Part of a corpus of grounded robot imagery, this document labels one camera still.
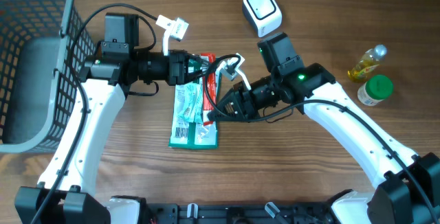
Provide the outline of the green glove package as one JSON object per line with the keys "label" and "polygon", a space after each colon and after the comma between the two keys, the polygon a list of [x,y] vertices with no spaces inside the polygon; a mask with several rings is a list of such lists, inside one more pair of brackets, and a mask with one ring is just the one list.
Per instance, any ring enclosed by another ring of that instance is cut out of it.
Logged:
{"label": "green glove package", "polygon": [[[218,92],[221,74],[216,72],[215,76]],[[204,78],[198,78],[192,82],[199,83],[203,89],[203,96],[204,93],[206,93],[209,101],[212,102],[210,94],[208,93],[207,81],[205,81]],[[216,149],[218,147],[217,124],[213,122],[213,124],[209,126],[204,126],[203,123],[185,122],[178,118],[177,107],[175,106],[176,99],[175,93],[171,134],[168,145],[171,148],[185,148],[191,150]]]}

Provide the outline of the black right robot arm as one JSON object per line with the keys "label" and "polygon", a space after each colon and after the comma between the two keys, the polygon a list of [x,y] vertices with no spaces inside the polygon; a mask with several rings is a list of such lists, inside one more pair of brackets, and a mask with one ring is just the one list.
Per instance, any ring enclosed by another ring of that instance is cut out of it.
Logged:
{"label": "black right robot arm", "polygon": [[347,190],[328,202],[314,223],[438,223],[439,158],[399,143],[346,94],[322,65],[304,65],[283,32],[258,42],[268,75],[241,81],[208,114],[213,122],[271,121],[268,107],[297,109],[327,130],[356,160],[374,191]]}

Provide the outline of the mint green pouch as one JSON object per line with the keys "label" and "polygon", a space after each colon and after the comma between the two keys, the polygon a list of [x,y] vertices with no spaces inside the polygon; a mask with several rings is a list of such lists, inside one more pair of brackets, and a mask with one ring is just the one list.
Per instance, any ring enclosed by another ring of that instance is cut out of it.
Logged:
{"label": "mint green pouch", "polygon": [[188,83],[175,87],[177,117],[185,122],[202,124],[203,89],[199,83]]}

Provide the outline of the yellow dish soap bottle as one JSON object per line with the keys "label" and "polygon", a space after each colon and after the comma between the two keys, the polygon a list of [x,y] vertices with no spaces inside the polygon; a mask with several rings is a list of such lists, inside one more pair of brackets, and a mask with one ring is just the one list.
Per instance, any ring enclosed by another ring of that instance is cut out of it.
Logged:
{"label": "yellow dish soap bottle", "polygon": [[361,57],[360,61],[347,74],[353,82],[366,82],[371,72],[377,68],[387,54],[385,45],[376,45]]}

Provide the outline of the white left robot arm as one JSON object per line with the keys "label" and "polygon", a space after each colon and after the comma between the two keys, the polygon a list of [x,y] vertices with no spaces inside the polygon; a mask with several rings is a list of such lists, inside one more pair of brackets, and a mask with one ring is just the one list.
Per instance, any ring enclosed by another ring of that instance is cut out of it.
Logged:
{"label": "white left robot arm", "polygon": [[159,16],[164,30],[162,50],[139,46],[140,17],[108,13],[105,36],[96,53],[86,57],[74,74],[76,99],[49,166],[34,187],[21,187],[15,208],[23,223],[150,223],[153,213],[142,197],[116,196],[96,200],[100,159],[113,122],[141,80],[182,85],[190,81],[185,51],[170,50],[170,40],[181,40],[188,23]]}

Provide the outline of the green lid jar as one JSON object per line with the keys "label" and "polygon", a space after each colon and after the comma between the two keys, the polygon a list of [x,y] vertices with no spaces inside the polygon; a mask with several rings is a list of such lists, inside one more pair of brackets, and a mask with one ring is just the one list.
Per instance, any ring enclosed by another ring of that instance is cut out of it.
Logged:
{"label": "green lid jar", "polygon": [[358,89],[357,98],[366,106],[375,106],[389,98],[393,90],[394,85],[390,78],[384,75],[376,75]]}

